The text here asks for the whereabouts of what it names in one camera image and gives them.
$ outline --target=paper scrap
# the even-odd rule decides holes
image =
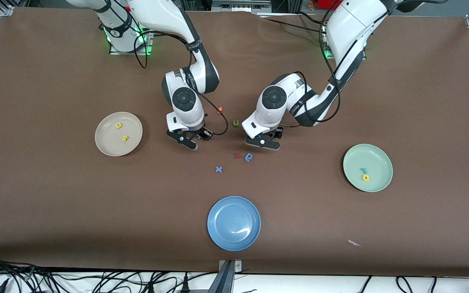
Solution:
[[[348,242],[349,242],[350,244],[354,245],[354,246],[363,247],[363,246],[361,246],[361,245],[355,243],[354,241],[352,241],[352,240],[350,240],[350,239],[348,240]]]

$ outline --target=green plate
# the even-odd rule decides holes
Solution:
[[[366,169],[370,180],[363,180]],[[392,180],[392,162],[383,150],[371,144],[354,145],[345,154],[343,171],[350,183],[366,192],[385,189]]]

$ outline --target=plate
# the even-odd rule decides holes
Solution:
[[[135,115],[128,112],[108,115],[95,130],[95,144],[108,156],[124,156],[132,152],[141,139],[142,123]]]
[[[248,199],[232,196],[214,204],[207,217],[207,230],[212,241],[228,251],[251,246],[260,233],[260,214]]]
[[[365,169],[368,181],[365,181]],[[382,149],[371,144],[354,145],[345,154],[343,171],[352,185],[366,192],[385,189],[391,182],[393,167],[390,158]]]

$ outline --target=brown table surface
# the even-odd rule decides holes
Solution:
[[[285,72],[301,70],[318,92],[327,84],[316,32],[250,13],[189,14],[220,73],[208,97],[229,121],[248,117]],[[388,17],[335,119],[286,129],[277,152],[246,146],[233,127],[196,152],[175,143],[160,81],[187,65],[188,53],[157,37],[143,70],[134,56],[108,55],[98,25],[90,10],[46,8],[17,8],[0,22],[1,259],[214,271],[219,259],[240,258],[255,273],[469,276],[462,18]],[[220,131],[221,117],[204,108]],[[136,114],[145,132],[135,152],[108,157],[94,132],[117,111]],[[359,143],[390,156],[385,190],[364,193],[346,180],[342,158]],[[210,208],[229,195],[251,200],[262,217],[257,241],[241,252],[218,248],[207,233]]]

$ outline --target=white plate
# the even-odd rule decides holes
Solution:
[[[122,123],[121,128],[115,125]],[[97,148],[108,156],[124,156],[132,152],[142,139],[142,123],[132,113],[117,112],[104,118],[95,130]]]

